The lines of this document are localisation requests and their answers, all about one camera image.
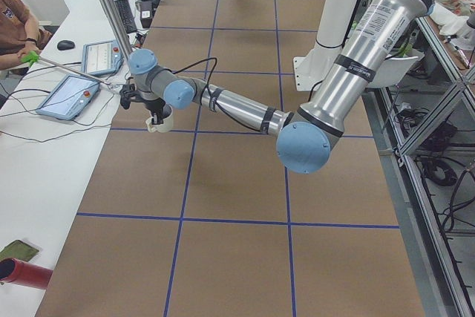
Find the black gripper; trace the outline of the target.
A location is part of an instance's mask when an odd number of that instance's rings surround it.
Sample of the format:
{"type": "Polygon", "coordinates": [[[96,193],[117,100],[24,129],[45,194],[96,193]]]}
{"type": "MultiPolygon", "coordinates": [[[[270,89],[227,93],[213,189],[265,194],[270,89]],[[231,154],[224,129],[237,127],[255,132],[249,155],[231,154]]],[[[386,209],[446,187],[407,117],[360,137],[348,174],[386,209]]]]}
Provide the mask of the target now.
{"type": "Polygon", "coordinates": [[[143,103],[145,107],[151,112],[151,124],[163,124],[163,108],[165,107],[166,102],[162,98],[158,97],[153,100],[144,99],[143,103]]]}

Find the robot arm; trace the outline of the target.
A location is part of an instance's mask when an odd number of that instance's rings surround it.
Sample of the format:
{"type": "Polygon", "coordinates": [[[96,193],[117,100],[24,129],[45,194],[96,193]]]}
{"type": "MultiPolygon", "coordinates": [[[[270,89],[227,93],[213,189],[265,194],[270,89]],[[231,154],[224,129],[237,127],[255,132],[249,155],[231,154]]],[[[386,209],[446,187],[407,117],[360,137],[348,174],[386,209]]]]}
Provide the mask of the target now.
{"type": "Polygon", "coordinates": [[[307,101],[282,113],[206,79],[179,76],[148,49],[133,52],[128,66],[140,99],[150,108],[149,131],[167,131],[170,109],[197,103],[252,130],[276,136],[280,161],[309,174],[329,160],[344,121],[363,92],[398,83],[416,62],[408,45],[413,21],[429,15],[436,0],[370,0],[353,23],[359,0],[326,0],[312,50],[293,60],[295,87],[307,101]]]}

